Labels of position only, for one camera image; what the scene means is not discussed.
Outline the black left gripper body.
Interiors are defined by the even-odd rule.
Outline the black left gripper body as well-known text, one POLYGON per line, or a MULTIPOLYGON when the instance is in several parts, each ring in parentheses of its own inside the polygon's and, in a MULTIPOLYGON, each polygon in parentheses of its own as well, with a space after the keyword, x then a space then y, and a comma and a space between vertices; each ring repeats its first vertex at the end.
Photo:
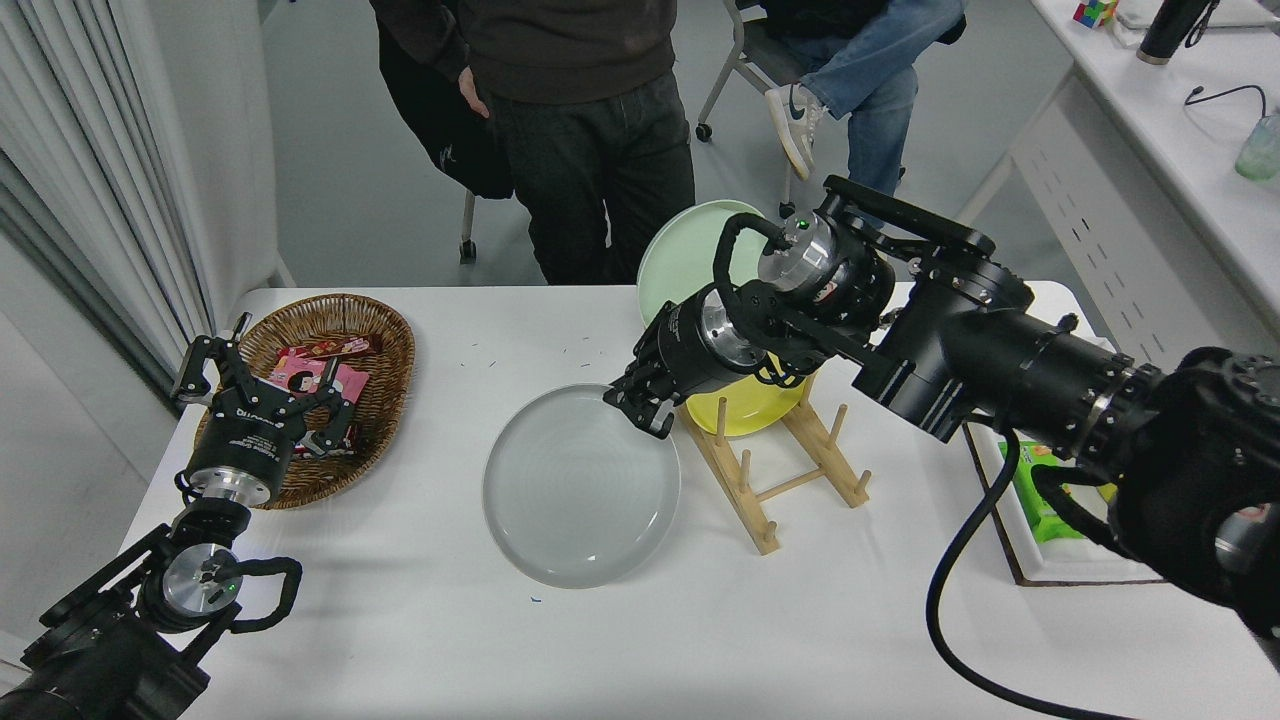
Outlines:
POLYGON ((186 469, 195 493, 278 493, 303 437, 303 419, 270 398, 244 407, 219 395, 186 469))

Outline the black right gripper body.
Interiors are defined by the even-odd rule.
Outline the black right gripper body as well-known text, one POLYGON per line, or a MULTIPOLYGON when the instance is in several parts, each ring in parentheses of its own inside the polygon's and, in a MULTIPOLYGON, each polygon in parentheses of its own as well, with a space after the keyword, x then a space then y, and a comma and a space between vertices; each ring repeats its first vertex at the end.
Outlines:
POLYGON ((667 301, 650 322, 637 351, 637 388, 648 402, 684 401, 739 380, 739 369, 713 351, 703 327, 705 301, 696 292, 667 301))

